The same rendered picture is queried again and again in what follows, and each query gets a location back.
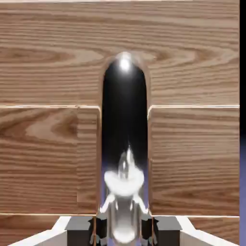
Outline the curved shiny metal handle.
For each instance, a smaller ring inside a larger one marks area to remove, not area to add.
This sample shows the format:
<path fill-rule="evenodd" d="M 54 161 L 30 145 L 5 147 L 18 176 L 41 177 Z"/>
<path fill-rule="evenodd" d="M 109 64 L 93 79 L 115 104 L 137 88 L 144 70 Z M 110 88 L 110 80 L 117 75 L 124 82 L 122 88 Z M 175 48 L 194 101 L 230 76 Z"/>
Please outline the curved shiny metal handle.
<path fill-rule="evenodd" d="M 101 201 L 97 246 L 148 246 L 147 84 L 129 52 L 113 58 L 103 75 Z"/>

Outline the light wood cabinet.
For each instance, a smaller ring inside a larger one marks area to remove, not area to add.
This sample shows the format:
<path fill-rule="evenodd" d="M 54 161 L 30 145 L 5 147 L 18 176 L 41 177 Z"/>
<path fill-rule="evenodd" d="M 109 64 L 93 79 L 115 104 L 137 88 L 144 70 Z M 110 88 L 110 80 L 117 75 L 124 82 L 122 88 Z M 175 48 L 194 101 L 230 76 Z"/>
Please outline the light wood cabinet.
<path fill-rule="evenodd" d="M 0 246 L 99 203 L 105 69 L 147 83 L 155 215 L 239 242 L 240 0 L 0 0 Z"/>

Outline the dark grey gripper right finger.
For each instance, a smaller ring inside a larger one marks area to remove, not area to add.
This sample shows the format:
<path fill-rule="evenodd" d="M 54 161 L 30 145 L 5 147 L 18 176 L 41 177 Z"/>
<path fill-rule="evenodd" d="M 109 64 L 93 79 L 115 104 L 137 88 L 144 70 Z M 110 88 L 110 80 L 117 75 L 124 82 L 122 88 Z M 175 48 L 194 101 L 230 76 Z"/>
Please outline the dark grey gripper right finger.
<path fill-rule="evenodd" d="M 187 216 L 152 218 L 153 246 L 239 246 L 194 227 Z"/>

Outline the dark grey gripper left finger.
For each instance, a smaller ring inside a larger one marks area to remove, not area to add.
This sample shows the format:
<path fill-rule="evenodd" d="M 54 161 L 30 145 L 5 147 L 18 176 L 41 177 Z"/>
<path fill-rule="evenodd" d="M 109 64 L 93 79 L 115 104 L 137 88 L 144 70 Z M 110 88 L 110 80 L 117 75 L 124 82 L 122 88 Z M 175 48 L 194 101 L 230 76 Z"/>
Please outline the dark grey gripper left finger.
<path fill-rule="evenodd" d="M 92 246 L 93 231 L 92 216 L 60 216 L 50 230 L 8 246 Z"/>

